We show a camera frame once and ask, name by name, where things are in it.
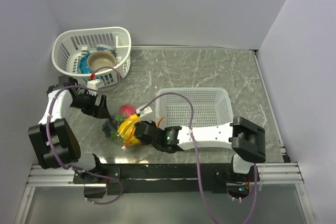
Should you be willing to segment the clear zip top bag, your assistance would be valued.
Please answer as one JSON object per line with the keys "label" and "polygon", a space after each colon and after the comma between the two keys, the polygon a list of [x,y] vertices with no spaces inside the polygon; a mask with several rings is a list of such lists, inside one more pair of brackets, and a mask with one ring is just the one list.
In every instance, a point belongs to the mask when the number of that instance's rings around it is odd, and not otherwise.
{"label": "clear zip top bag", "polygon": [[122,143],[121,150],[128,147],[142,145],[141,141],[135,137],[135,125],[140,121],[154,122],[159,126],[163,118],[154,116],[153,110],[147,106],[144,110],[133,105],[125,104],[120,106],[119,113],[106,120],[102,126],[105,136],[112,141]]}

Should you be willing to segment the red fake apple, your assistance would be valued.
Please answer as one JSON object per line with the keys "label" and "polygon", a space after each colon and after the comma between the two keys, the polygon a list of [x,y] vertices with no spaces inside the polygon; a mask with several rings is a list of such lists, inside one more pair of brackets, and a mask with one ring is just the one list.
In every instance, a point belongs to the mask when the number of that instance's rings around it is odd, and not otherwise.
{"label": "red fake apple", "polygon": [[119,115],[124,116],[125,119],[136,114],[136,107],[131,104],[124,104],[119,108]]}

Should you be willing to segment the yellow fake banana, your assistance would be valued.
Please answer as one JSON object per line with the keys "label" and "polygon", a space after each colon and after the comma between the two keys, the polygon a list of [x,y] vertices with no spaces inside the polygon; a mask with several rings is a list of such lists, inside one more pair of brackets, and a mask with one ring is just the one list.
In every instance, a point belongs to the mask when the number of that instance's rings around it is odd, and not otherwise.
{"label": "yellow fake banana", "polygon": [[140,122],[140,117],[137,114],[125,119],[119,126],[118,133],[122,139],[122,150],[133,145],[141,144],[140,140],[135,137],[135,125]]}

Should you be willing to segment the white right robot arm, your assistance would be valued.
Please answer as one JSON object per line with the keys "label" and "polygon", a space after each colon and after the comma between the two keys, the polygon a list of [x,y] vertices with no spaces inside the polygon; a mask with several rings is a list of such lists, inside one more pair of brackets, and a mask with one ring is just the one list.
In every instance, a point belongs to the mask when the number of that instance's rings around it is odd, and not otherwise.
{"label": "white right robot arm", "polygon": [[233,150],[230,176],[242,181],[253,164],[266,161],[265,129],[243,117],[232,122],[207,127],[170,126],[161,129],[154,122],[135,124],[135,138],[143,145],[152,145],[166,153],[198,150],[199,148],[226,148]]}

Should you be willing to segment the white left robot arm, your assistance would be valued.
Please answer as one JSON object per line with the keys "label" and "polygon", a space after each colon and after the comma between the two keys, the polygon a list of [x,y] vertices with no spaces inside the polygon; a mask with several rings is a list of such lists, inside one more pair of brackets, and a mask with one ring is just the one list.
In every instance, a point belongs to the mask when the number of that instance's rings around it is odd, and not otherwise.
{"label": "white left robot arm", "polygon": [[83,153],[66,115],[70,108],[97,119],[110,119],[107,97],[102,95],[97,103],[97,91],[101,80],[90,80],[80,86],[77,79],[63,76],[58,84],[47,90],[48,104],[39,123],[28,129],[28,136],[38,164],[43,169],[73,169],[82,180],[98,183],[105,172],[97,155]]}

